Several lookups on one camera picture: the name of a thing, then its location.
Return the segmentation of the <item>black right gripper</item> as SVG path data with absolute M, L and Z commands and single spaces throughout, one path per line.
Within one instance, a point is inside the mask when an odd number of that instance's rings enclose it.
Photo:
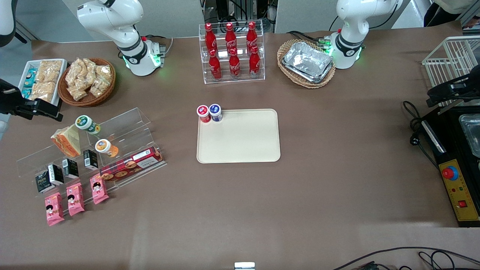
M 24 105 L 24 98 L 21 91 L 7 81 L 0 79 L 0 113 L 15 114 L 27 120 L 32 120 L 33 116 L 44 116 L 55 121 L 61 122 L 63 114 L 59 112 L 59 107 L 43 99 L 34 100 L 34 108 L 19 108 Z

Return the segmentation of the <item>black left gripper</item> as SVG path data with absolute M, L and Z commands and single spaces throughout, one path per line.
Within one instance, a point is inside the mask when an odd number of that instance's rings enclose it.
M 479 73 L 471 72 L 468 77 L 450 85 L 437 85 L 427 91 L 427 106 L 448 106 L 458 99 L 479 99 Z

